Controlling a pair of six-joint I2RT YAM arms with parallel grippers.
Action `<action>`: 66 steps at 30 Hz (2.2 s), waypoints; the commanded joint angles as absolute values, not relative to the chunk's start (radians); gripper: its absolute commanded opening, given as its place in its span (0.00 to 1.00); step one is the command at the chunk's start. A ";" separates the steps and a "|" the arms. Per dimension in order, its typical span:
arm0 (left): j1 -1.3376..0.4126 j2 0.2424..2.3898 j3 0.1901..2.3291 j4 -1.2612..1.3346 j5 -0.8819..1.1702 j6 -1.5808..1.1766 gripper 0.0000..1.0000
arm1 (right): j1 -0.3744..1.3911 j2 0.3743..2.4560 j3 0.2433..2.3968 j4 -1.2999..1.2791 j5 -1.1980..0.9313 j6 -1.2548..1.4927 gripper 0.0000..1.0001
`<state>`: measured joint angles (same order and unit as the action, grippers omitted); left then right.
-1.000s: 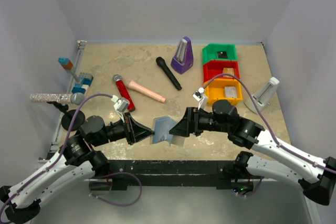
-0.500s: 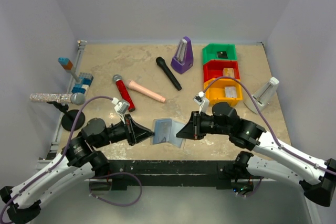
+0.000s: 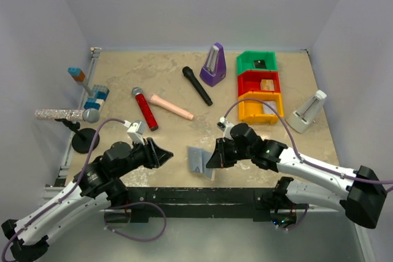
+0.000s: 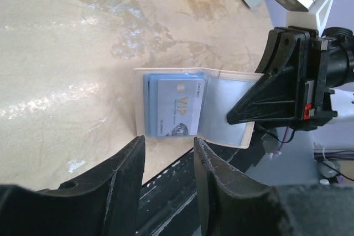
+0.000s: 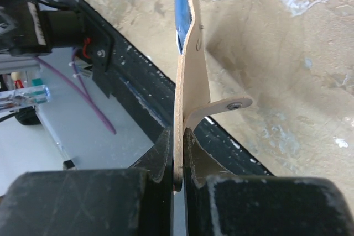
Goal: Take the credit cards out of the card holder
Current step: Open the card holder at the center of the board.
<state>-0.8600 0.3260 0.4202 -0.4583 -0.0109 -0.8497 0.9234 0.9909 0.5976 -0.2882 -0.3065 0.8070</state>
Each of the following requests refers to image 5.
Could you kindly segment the beige leather card holder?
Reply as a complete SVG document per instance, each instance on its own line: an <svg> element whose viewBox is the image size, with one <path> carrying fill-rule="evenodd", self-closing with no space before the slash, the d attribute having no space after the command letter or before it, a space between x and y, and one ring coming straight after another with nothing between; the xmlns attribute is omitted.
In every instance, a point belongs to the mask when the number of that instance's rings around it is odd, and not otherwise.
<svg viewBox="0 0 354 236"><path fill-rule="evenodd" d="M241 108L253 103L249 97L230 97L216 102L210 98L210 86L204 52L203 25L199 0L188 0L191 25L183 53L179 54L174 100L173 188L179 192L183 182L183 135L194 130L206 117Z"/></svg>

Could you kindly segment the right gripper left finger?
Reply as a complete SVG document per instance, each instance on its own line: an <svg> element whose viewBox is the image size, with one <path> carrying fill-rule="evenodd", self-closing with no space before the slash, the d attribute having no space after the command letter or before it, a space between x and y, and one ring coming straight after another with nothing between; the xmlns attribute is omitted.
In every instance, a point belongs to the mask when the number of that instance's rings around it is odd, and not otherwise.
<svg viewBox="0 0 354 236"><path fill-rule="evenodd" d="M2 235L172 235L173 132L126 169L20 175L1 201Z"/></svg>

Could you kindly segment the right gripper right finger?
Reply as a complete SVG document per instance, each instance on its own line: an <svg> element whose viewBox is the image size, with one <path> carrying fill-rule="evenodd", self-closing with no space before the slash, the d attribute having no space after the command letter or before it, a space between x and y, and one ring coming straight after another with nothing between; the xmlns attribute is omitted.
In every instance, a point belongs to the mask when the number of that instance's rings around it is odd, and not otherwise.
<svg viewBox="0 0 354 236"><path fill-rule="evenodd" d="M352 235L341 191L315 177L238 176L183 136L187 235Z"/></svg>

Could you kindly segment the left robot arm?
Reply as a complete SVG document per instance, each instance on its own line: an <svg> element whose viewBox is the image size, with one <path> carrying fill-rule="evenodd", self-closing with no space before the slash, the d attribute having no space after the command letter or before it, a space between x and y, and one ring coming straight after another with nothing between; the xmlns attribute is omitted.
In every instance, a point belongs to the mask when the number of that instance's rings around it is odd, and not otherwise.
<svg viewBox="0 0 354 236"><path fill-rule="evenodd" d="M112 38L83 0L1 0L1 53L39 56L81 48L90 58Z"/></svg>

